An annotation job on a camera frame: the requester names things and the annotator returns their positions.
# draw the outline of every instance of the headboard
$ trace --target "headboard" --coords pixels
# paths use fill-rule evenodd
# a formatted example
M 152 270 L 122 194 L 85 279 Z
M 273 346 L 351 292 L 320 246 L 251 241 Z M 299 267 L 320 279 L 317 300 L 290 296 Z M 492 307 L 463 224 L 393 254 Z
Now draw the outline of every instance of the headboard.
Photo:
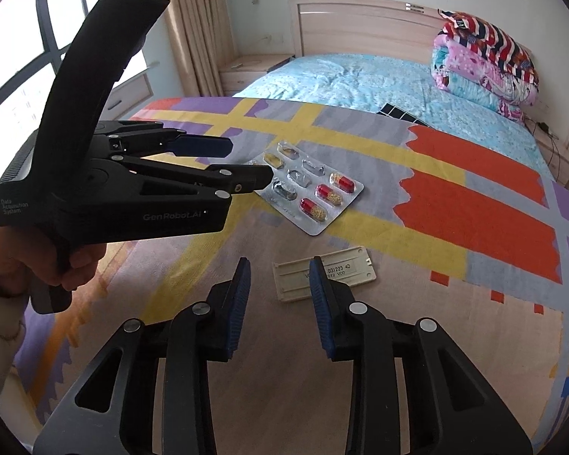
M 360 53 L 429 63 L 437 10 L 391 0 L 289 0 L 295 54 Z

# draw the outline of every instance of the blue bed sheet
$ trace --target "blue bed sheet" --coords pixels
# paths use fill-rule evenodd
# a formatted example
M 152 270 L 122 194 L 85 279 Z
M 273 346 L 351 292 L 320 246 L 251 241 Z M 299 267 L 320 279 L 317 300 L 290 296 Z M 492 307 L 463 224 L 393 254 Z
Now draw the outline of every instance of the blue bed sheet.
M 552 179 L 525 128 L 439 90 L 428 65 L 359 54 L 307 56 L 258 79 L 235 97 L 298 100 L 372 113 L 391 103 L 437 130 L 495 150 Z

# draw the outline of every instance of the folded blanket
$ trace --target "folded blanket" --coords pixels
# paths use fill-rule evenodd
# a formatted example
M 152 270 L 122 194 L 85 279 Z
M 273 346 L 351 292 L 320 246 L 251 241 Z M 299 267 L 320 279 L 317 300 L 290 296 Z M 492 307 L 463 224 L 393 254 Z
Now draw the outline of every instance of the folded blanket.
M 532 106 L 535 103 L 538 88 L 534 83 L 525 82 L 514 75 L 502 72 L 492 62 L 473 53 L 448 35 L 436 36 L 434 48 L 446 48 L 443 67 L 435 70 L 443 77 L 449 72 L 455 72 L 471 82 L 482 85 L 489 92 L 513 105 Z
M 447 22 L 440 32 L 462 46 L 468 48 L 506 73 L 514 75 L 527 83 L 539 85 L 529 53 L 517 44 L 508 34 L 489 22 L 463 12 L 445 12 L 440 16 Z
M 524 114 L 519 106 L 511 104 L 455 72 L 446 70 L 443 64 L 446 56 L 448 56 L 447 47 L 434 48 L 432 52 L 432 77 L 440 90 L 486 107 L 504 118 L 523 125 Z

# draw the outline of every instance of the beige curtain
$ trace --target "beige curtain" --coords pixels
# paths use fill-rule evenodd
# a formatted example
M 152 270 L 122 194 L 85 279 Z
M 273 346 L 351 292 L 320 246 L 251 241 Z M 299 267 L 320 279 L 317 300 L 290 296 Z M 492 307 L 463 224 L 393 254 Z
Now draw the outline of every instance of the beige curtain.
M 226 0 L 171 0 L 165 13 L 186 96 L 222 96 L 218 67 L 234 60 Z

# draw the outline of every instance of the striped pillow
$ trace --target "striped pillow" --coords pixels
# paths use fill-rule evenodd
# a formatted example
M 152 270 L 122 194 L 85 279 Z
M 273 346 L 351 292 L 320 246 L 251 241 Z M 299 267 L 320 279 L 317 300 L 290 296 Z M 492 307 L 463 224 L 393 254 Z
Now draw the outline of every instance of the striped pillow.
M 529 53 L 508 34 L 470 14 L 444 10 L 439 10 L 439 14 L 447 20 L 440 34 L 448 35 L 462 46 L 494 63 L 502 72 L 538 86 L 538 73 Z

